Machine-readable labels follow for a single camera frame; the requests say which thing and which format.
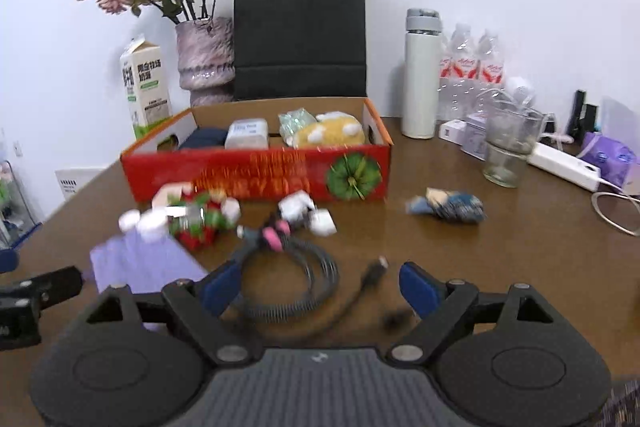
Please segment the purple knitted pouch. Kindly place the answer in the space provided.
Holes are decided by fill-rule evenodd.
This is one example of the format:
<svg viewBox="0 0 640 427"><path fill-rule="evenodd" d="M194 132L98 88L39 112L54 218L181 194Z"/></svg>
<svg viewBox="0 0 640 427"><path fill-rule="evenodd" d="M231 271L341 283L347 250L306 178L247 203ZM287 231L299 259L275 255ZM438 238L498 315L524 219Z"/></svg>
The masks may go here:
<svg viewBox="0 0 640 427"><path fill-rule="evenodd" d="M179 279L199 281L207 271L170 235L148 241L137 230L90 251L96 290L128 285L133 293L156 293Z"/></svg>

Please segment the blue wrapper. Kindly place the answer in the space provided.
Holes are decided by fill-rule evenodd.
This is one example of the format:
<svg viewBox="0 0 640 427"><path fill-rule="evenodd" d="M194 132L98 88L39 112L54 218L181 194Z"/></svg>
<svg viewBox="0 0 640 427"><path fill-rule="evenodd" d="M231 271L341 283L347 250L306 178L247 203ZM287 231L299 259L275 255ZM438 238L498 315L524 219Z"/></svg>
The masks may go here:
<svg viewBox="0 0 640 427"><path fill-rule="evenodd" d="M406 213L466 225L478 225L486 217L484 205L477 196L433 187L427 187L423 196L410 199Z"/></svg>

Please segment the white tissue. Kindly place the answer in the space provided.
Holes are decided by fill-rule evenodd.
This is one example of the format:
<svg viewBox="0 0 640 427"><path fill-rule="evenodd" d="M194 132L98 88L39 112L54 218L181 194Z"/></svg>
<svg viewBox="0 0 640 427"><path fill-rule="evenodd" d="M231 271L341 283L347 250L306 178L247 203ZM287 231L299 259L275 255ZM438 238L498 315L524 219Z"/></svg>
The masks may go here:
<svg viewBox="0 0 640 427"><path fill-rule="evenodd" d="M297 191L285 196L278 204L281 219L288 223L303 221L306 214L315 209L314 200L305 191Z"/></svg>

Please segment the white oval case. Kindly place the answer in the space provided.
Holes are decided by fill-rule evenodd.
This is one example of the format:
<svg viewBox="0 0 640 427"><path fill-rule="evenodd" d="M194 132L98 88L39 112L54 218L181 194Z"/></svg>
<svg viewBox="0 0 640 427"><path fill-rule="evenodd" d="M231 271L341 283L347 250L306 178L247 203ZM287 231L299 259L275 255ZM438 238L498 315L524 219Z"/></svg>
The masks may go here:
<svg viewBox="0 0 640 427"><path fill-rule="evenodd" d="M308 228L315 236L331 236L337 232L335 222L327 209L317 208L308 215Z"/></svg>

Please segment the white paper box on floor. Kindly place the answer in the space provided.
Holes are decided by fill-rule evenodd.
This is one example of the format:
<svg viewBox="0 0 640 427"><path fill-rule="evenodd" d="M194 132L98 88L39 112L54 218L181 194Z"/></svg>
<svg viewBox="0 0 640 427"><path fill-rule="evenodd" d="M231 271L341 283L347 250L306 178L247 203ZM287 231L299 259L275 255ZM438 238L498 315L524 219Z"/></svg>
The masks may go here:
<svg viewBox="0 0 640 427"><path fill-rule="evenodd" d="M104 170L104 167L74 167L55 170L55 178L64 200L71 199Z"/></svg>

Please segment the navy blue cloth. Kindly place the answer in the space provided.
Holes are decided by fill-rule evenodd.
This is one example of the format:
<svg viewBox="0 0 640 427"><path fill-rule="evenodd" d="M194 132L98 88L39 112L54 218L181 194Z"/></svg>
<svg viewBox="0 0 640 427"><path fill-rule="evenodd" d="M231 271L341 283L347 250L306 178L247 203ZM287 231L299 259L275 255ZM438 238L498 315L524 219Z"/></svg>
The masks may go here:
<svg viewBox="0 0 640 427"><path fill-rule="evenodd" d="M201 150L201 148L224 147L228 136L227 129L195 129L179 146L180 150Z"/></svg>

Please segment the lavender small box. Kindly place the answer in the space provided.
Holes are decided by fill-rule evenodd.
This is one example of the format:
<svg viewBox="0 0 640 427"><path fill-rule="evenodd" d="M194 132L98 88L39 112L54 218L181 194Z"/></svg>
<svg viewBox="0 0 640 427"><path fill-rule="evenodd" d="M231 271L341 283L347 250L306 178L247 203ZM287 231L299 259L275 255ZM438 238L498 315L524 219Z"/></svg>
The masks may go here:
<svg viewBox="0 0 640 427"><path fill-rule="evenodd" d="M466 116L464 122L461 150L479 160L485 160L487 148L486 117L481 113L473 113Z"/></svg>

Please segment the white charger block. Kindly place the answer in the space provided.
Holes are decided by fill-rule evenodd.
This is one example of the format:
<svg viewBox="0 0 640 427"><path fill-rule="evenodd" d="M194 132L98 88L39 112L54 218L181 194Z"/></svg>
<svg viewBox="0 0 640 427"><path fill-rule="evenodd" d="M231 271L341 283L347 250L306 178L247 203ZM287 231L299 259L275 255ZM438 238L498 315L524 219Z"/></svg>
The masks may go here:
<svg viewBox="0 0 640 427"><path fill-rule="evenodd" d="M439 126L438 137L450 143L461 145L464 140L466 122L460 119L453 119L443 122Z"/></svg>

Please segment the red cardboard box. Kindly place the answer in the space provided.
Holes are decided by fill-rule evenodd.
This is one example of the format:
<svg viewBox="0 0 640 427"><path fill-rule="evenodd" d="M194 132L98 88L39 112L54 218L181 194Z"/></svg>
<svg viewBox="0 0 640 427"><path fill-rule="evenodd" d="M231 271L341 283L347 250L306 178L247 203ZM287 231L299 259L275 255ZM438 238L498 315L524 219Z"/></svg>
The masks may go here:
<svg viewBox="0 0 640 427"><path fill-rule="evenodd" d="M317 115L344 112L361 122L366 143L295 150L282 141L279 116L292 109ZM227 130L233 121L262 118L267 150L222 146L184 148L196 130ZM154 128L120 155L136 202L149 202L168 183L197 190L221 188L239 200L278 200L297 191L317 202L373 200L386 196L393 141L368 98L267 98L184 110Z"/></svg>

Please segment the white thermos bottle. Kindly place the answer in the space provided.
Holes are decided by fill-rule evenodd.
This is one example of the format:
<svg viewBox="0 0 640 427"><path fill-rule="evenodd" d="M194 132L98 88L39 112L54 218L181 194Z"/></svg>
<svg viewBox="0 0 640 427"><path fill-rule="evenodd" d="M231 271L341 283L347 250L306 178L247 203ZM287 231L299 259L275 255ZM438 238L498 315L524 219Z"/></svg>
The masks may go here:
<svg viewBox="0 0 640 427"><path fill-rule="evenodd" d="M410 139L428 140L435 135L441 59L442 20L439 12L408 9L401 132Z"/></svg>

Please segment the milk carton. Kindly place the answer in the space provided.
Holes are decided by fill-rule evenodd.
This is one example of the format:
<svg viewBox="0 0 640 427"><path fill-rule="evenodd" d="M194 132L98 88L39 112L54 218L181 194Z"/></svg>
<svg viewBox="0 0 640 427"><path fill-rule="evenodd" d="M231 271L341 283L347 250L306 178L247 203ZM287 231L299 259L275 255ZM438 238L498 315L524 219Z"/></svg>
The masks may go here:
<svg viewBox="0 0 640 427"><path fill-rule="evenodd" d="M120 56L120 71L134 136L141 139L171 117L171 104L157 44L132 39Z"/></svg>

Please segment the right water bottle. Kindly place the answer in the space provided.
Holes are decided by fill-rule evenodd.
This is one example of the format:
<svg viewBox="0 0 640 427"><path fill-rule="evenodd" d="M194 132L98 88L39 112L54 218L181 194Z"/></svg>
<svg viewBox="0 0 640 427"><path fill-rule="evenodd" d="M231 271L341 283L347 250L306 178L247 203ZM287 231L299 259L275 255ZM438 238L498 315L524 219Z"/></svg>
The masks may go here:
<svg viewBox="0 0 640 427"><path fill-rule="evenodd" d="M502 88L504 57L498 32L486 29L476 47L477 57L477 95L474 108L483 112L491 95Z"/></svg>

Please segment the purple tissue package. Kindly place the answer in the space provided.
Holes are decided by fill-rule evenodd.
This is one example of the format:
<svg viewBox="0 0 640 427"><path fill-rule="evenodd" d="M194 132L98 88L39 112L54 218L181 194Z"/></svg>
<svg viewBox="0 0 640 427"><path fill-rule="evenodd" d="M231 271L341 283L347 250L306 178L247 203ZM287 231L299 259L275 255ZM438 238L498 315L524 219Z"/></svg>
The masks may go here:
<svg viewBox="0 0 640 427"><path fill-rule="evenodd" d="M603 180L630 195L639 194L639 157L624 143L601 133L587 132L578 157L598 167Z"/></svg>

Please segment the black small bottles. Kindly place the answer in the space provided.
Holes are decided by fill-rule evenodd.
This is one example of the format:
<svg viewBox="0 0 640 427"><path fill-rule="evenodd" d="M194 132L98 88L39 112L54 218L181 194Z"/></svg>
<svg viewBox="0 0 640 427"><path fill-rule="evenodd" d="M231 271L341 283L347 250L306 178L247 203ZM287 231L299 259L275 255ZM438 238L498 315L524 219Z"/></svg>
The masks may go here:
<svg viewBox="0 0 640 427"><path fill-rule="evenodd" d="M566 127L566 134L575 144L582 145L587 133L597 130L598 106L586 103L586 92L576 90L572 111Z"/></svg>

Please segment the marbled purple vase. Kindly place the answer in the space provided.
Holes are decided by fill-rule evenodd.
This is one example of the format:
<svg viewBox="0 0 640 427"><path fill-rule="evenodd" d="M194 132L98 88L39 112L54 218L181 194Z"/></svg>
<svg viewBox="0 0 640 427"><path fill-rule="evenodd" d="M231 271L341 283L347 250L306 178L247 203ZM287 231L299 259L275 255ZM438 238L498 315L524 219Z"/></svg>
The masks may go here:
<svg viewBox="0 0 640 427"><path fill-rule="evenodd" d="M190 20L176 26L179 86L191 106L233 100L233 24L229 17Z"/></svg>

